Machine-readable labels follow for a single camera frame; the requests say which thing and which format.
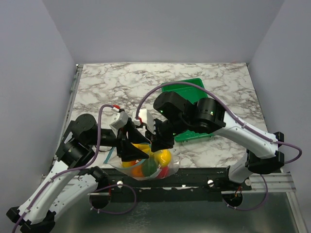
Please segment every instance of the metal floor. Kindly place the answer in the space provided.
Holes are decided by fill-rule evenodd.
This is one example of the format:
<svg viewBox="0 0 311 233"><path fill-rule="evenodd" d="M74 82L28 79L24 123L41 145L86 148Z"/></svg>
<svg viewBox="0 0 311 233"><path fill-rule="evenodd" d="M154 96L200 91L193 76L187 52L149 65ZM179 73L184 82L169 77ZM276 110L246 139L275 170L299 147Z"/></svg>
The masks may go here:
<svg viewBox="0 0 311 233"><path fill-rule="evenodd" d="M245 194L241 207L260 203L263 194ZM130 203L113 203L111 211ZM222 202L139 203L134 211L114 216L90 211L88 197L57 221L52 233L297 233L286 193L270 193L255 211L234 211Z"/></svg>

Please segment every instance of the yellow fruit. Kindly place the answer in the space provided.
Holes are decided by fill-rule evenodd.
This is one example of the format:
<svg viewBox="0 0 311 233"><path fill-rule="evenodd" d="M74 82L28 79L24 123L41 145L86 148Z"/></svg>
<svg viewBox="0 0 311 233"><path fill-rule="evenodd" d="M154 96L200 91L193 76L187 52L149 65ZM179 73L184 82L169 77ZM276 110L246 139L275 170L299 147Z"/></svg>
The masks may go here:
<svg viewBox="0 0 311 233"><path fill-rule="evenodd" d="M172 159L172 154L169 150L160 150L154 153L154 155L161 167L167 166Z"/></svg>
<svg viewBox="0 0 311 233"><path fill-rule="evenodd" d="M134 143L133 143L133 146L136 147L136 148L138 148L138 149L140 149L140 150L145 150L145 149L150 148L150 147L149 147L149 144L134 144Z"/></svg>
<svg viewBox="0 0 311 233"><path fill-rule="evenodd" d="M154 154L151 152L151 148L144 149L144 150L142 150L142 152L148 154L149 156L153 156L153 154Z"/></svg>
<svg viewBox="0 0 311 233"><path fill-rule="evenodd" d="M130 166L134 166L135 164L136 164L136 161L122 162L122 167L130 167Z"/></svg>

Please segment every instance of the cable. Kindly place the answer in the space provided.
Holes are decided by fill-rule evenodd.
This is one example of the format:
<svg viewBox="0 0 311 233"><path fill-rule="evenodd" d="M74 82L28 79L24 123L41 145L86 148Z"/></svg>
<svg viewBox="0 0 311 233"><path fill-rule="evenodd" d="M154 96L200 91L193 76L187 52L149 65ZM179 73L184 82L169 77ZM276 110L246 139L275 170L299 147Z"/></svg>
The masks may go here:
<svg viewBox="0 0 311 233"><path fill-rule="evenodd" d="M97 128L97 144L96 144L96 150L95 150L95 154L92 158L92 160L84 165L84 166L81 166L81 167L76 167L76 168L72 168L72 169L68 169L68 170L65 170L65 171L62 171L60 173L57 173L56 175L54 175L50 181L47 181L44 186L38 191L38 193L35 195L34 199L30 202L30 204L28 205L28 207L26 208L27 211L30 211L31 207L34 205L35 201L40 197L40 195L43 193L43 191L47 188L47 186L49 186L49 184L51 182L53 182L53 180L55 180L57 177L65 174L65 173L68 173L68 172L71 172L71 171L79 171L79 170L82 170L82 169L85 169L87 168L88 166L92 165L92 163L96 160L97 158L97 155L98 155L98 152L99 152L99 147L101 145L101 125L102 125L102 114L103 114L103 109L105 107L109 107L109 108L113 108L113 105L111 104L104 104L100 107L99 109L99 114L98 114L98 128ZM12 229L12 233L15 233L17 227L19 226L19 223L24 219L25 215L27 213L24 212L20 218L17 220L16 224L14 225L13 229Z"/></svg>
<svg viewBox="0 0 311 233"><path fill-rule="evenodd" d="M105 161L104 161L104 164L107 164L108 163L108 161L109 161L109 159L110 159L110 157L111 157L111 155L112 155L112 152L115 150L115 147L113 147L113 148L111 148L110 149L110 151L109 151L109 153L108 153L108 155L107 155L107 157L106 157L106 159L105 159Z"/></svg>
<svg viewBox="0 0 311 233"><path fill-rule="evenodd" d="M108 150L100 150L100 149L99 149L99 152L108 152L108 151L111 151L112 149L113 149L113 147L110 148L110 149L108 149Z"/></svg>
<svg viewBox="0 0 311 233"><path fill-rule="evenodd" d="M266 137L265 135L262 135L261 133L257 132L256 130L250 128L248 125L244 125L244 122L241 121L237 116L234 115L234 113L227 107L227 105L225 105L225 103L223 103L217 96L215 96L213 93L211 93L210 91L207 91L205 90L204 88L198 86L198 85L195 85L193 83L187 83L187 82L181 82L181 81L177 81L177 82L169 82L169 83L165 83L165 84L162 84L158 87L155 87L154 89L152 89L151 91L149 91L143 98L142 100L140 101L138 107L137 107L137 111L136 111L136 115L135 115L135 118L138 119L138 115L139 115L139 111L141 109L141 106L142 104L146 101L146 99L152 95L155 91L157 91L158 89L162 88L162 87L165 87L165 86L170 86L170 85L176 85L176 84L181 84L181 85L188 85L188 86L192 86L192 87L195 87L205 93L207 93L208 95L210 95L211 97L213 97L227 112L228 114L237 122L239 123L241 126L244 126L248 131L252 132L253 134L257 135L258 137L261 137L262 139L264 140L267 140L268 142L270 143L277 143L277 144L280 144L280 145L285 145L285 146L288 146L288 147L292 147L294 149L297 149L299 151L299 154L289 160L289 161L286 161L285 164L289 164L291 162L294 162L296 161L297 159L299 159L302 155L302 149L293 145L293 144L290 144L290 143L286 143L286 142L279 142L279 141L276 141L274 142L272 139Z"/></svg>
<svg viewBox="0 0 311 233"><path fill-rule="evenodd" d="M122 212L111 212L111 211L107 211L107 210L101 210L101 209L96 209L93 205L92 205L92 201L91 201L91 198L89 200L89 203L90 205L92 206L91 210L96 210L97 212L101 212L101 213L106 213L106 214L110 214L110 215L124 215L128 212L131 212L132 210L134 210L134 208L136 207L136 203L137 203L137 197L136 197L136 192L135 190L127 185L127 184L113 184L113 185L109 185L105 188L100 188L100 189L97 189L95 190L94 192L99 192L99 191L102 191L102 190L105 190L105 189L108 189L108 188L112 188L112 187L118 187L118 186L125 186L125 187L128 187L134 194L134 202L133 202L133 205L131 208L129 208L128 210L125 210L125 211L122 211Z"/></svg>
<svg viewBox="0 0 311 233"><path fill-rule="evenodd" d="M235 191L234 196L237 197L237 192L240 191L240 194L242 194L242 186L240 185L239 188L237 189L237 191Z"/></svg>
<svg viewBox="0 0 311 233"><path fill-rule="evenodd" d="M238 207L234 207L234 206L231 206L229 205L224 199L223 201L226 203L227 207L228 208L231 208L231 209L234 209L234 210L239 210L239 211L251 211L251 210L256 210L260 207L262 207L268 200L268 194L269 194L269 191L268 191L268 184L265 180L265 178L263 177L263 175L260 175L263 179L263 182L264 182L264 185L266 186L266 192L265 192L265 195L264 195L264 198L263 200L261 201L261 203L259 203L258 205L254 206L254 207L251 207L251 208L247 208L247 209L241 209L241 208L238 208Z"/></svg>

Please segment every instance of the black base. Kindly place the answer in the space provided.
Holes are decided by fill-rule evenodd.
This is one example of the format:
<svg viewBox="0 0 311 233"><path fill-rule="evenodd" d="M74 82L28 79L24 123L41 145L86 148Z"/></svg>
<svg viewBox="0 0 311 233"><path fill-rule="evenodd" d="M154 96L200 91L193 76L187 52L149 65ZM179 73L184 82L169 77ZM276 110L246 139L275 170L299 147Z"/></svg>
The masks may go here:
<svg viewBox="0 0 311 233"><path fill-rule="evenodd" d="M110 183L122 181L134 188L137 201L163 202L163 201L222 201L222 191L236 191L240 185L243 190L251 190L244 183L233 183L227 180L226 168L180 168L177 173L165 179L137 181L115 169L103 169L109 176ZM214 179L215 184L209 187L207 181ZM90 196L91 200L103 205L109 196ZM111 202L133 202L132 191L126 187L111 190Z"/></svg>
<svg viewBox="0 0 311 233"><path fill-rule="evenodd" d="M243 201L243 195L238 193L237 196L235 196L234 193L232 194L223 194L223 198L229 205L233 207L237 207L242 204Z"/></svg>
<svg viewBox="0 0 311 233"><path fill-rule="evenodd" d="M22 221L19 223L21 226L20 232L22 233L50 233L55 226L54 216L55 212L48 211L46 217L42 222L31 224L31 221ZM18 207L12 207L8 210L6 215L13 223L17 223L20 218Z"/></svg>

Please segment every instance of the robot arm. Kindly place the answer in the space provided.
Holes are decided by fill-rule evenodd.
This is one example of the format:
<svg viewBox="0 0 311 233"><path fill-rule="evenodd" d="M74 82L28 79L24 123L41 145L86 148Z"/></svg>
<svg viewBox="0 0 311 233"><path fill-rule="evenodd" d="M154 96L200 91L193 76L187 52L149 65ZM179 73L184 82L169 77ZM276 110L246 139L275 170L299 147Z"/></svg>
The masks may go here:
<svg viewBox="0 0 311 233"><path fill-rule="evenodd" d="M146 153L131 144L148 140L139 133L131 118L123 110L115 114L110 127L111 129L101 129L101 146L116 147L122 161L149 158ZM21 232L49 233L55 221L83 195L109 185L106 173L98 166L87 169L87 174L64 192L64 187L80 171L66 172L52 180L54 175L71 168L85 166L93 158L95 154L93 146L97 143L97 128L97 122L90 114L80 115L75 121L70 122L56 151L58 161L45 180L26 202L7 212L7 216L14 223L17 223L23 213L27 213L19 223L22 226Z"/></svg>
<svg viewBox="0 0 311 233"><path fill-rule="evenodd" d="M152 151L172 148L175 136L191 130L223 136L247 148L244 157L228 168L227 178L231 182L242 183L252 173L269 174L284 165L284 154L273 143L284 141L282 133L267 133L244 121L241 126L212 98L192 104L175 92L163 92L156 98L154 109L167 120L155 119L155 131L146 133ZM246 125L273 142L247 130Z"/></svg>

